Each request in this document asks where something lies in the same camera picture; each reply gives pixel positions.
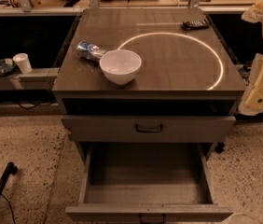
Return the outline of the open lower grey drawer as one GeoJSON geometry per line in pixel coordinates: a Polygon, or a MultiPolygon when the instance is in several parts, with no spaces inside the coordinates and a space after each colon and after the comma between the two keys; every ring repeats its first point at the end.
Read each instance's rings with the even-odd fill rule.
{"type": "Polygon", "coordinates": [[[171,222],[221,222],[220,206],[199,144],[94,144],[88,148],[74,221],[140,224],[139,215],[171,222]]]}

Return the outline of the black remote on cabinet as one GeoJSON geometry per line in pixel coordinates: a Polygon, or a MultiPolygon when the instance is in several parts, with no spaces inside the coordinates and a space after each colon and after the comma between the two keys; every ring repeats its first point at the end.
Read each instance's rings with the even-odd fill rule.
{"type": "Polygon", "coordinates": [[[186,30],[200,30],[207,29],[209,27],[209,23],[207,20],[199,20],[199,21],[185,21],[182,23],[183,28],[186,30]]]}

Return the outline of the closed upper grey drawer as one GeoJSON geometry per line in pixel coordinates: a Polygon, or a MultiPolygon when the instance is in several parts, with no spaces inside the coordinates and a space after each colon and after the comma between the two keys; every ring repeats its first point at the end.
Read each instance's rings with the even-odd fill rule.
{"type": "Polygon", "coordinates": [[[62,116],[75,142],[222,142],[234,123],[233,116],[62,116]]]}

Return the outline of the dark round dish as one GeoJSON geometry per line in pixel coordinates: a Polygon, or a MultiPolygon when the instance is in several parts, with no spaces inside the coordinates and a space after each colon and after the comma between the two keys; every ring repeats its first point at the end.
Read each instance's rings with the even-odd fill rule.
{"type": "Polygon", "coordinates": [[[0,60],[0,77],[11,75],[16,68],[16,64],[10,58],[0,60]]]}

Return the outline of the white bowl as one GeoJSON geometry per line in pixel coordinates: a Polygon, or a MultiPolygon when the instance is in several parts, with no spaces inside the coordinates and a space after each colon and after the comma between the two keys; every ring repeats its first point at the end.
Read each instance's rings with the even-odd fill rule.
{"type": "Polygon", "coordinates": [[[125,85],[139,73],[141,57],[126,49],[108,51],[99,61],[104,76],[117,85],[125,85]]]}

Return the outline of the grey drawer cabinet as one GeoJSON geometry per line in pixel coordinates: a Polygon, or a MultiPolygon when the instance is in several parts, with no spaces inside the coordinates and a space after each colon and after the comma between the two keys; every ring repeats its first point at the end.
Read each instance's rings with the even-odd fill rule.
{"type": "MultiPolygon", "coordinates": [[[[85,10],[52,89],[62,115],[234,117],[245,84],[216,32],[181,28],[204,17],[177,7],[85,10]],[[139,73],[125,85],[109,81],[97,63],[77,55],[81,41],[136,52],[139,73]]],[[[94,144],[133,143],[72,142],[82,156],[94,144]]],[[[218,143],[177,144],[199,144],[209,156],[218,143]]]]}

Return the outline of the white paper cup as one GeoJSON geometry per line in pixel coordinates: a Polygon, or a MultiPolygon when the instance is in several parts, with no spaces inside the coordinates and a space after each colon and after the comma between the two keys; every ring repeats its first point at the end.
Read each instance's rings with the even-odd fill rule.
{"type": "Polygon", "coordinates": [[[30,73],[32,66],[27,53],[18,53],[13,57],[13,62],[20,68],[23,74],[30,73]]]}

